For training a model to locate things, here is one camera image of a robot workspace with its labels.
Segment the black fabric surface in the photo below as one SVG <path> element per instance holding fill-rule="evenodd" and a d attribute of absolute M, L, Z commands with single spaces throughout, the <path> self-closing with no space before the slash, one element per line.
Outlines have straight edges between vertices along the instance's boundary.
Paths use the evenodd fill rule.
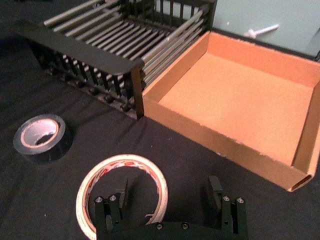
<path fill-rule="evenodd" d="M 19 18 L 40 22 L 84 0 L 0 1 L 0 239 L 86 239 L 78 226 L 76 196 L 85 175 L 117 154 L 152 160 L 167 180 L 164 221 L 210 226 L 205 188 L 219 177 L 231 197 L 247 202 L 252 240 L 320 239 L 320 172 L 294 193 L 249 172 L 172 130 L 144 117 L 131 119 L 40 70 L 25 40 L 9 31 Z M 13 148 L 19 126 L 31 117 L 54 113 L 72 131 L 67 154 L 36 165 Z M 107 196 L 129 178 L 128 221 L 146 222 L 155 209 L 155 185 L 145 173 L 117 169 L 97 183 L 92 195 Z"/>

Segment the cardboard tray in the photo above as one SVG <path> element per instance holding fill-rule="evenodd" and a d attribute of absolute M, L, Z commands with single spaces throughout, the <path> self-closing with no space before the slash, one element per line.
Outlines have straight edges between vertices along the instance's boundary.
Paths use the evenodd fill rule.
<path fill-rule="evenodd" d="M 207 32 L 143 92 L 144 113 L 292 192 L 320 153 L 320 64 Z"/>

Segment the black wire rack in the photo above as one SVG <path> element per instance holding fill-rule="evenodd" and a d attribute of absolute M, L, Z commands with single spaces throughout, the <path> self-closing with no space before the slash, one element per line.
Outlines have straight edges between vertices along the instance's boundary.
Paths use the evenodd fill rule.
<path fill-rule="evenodd" d="M 42 69 L 139 119 L 144 88 L 212 28 L 216 0 L 90 0 L 17 21 Z"/>

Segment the tape roll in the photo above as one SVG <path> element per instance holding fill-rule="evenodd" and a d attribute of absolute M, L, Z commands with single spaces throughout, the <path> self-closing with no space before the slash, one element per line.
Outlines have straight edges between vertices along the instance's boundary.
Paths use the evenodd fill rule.
<path fill-rule="evenodd" d="M 48 163 L 61 158 L 72 144 L 64 120 L 55 114 L 42 114 L 27 120 L 16 131 L 14 148 L 35 163 Z"/>
<path fill-rule="evenodd" d="M 116 155 L 97 164 L 84 178 L 76 196 L 75 213 L 78 224 L 83 233 L 90 239 L 96 240 L 96 228 L 89 216 L 89 197 L 94 185 L 109 171 L 121 167 L 134 167 L 145 171 L 154 180 L 158 203 L 153 214 L 146 224 L 161 222 L 166 213 L 168 204 L 168 186 L 161 170 L 145 157 L 134 154 Z"/>

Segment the white plastic piece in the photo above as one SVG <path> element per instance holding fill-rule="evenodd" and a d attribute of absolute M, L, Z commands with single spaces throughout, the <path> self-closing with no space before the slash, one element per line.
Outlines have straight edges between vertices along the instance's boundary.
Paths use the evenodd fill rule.
<path fill-rule="evenodd" d="M 248 38 L 251 38 L 251 39 L 256 39 L 257 35 L 260 35 L 260 34 L 264 34 L 264 33 L 267 33 L 267 32 L 270 32 L 270 31 L 274 31 L 274 30 L 277 30 L 279 28 L 279 24 L 276 24 L 276 25 L 272 25 L 272 26 L 269 26 L 269 27 L 266 27 L 266 28 L 263 28 L 263 29 L 260 29 L 260 30 L 257 30 L 257 31 L 254 31 L 252 29 L 249 29 L 248 32 L 246 32 L 244 34 L 244 36 L 248 37 Z"/>
<path fill-rule="evenodd" d="M 158 203 L 153 214 L 146 224 L 161 222 L 166 213 L 168 204 L 168 186 L 166 179 L 161 170 L 150 160 L 134 155 L 122 154 L 116 155 L 97 164 L 84 178 L 76 196 L 75 213 L 78 224 L 83 233 L 90 239 L 96 240 L 96 228 L 91 222 L 88 210 L 88 201 L 90 193 L 98 180 L 109 171 L 121 167 L 139 168 L 149 174 L 154 180 L 157 193 Z"/>

